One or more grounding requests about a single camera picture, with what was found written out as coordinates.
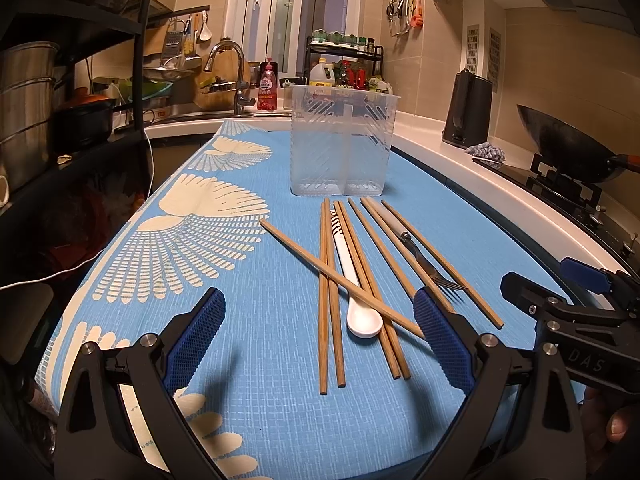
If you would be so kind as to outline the right human hand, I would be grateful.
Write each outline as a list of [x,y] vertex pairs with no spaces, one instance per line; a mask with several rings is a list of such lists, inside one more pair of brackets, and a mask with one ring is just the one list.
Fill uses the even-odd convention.
[[639,404],[623,405],[612,394],[587,387],[580,408],[585,438],[587,471],[600,474],[614,455],[614,448],[628,441],[639,421]]

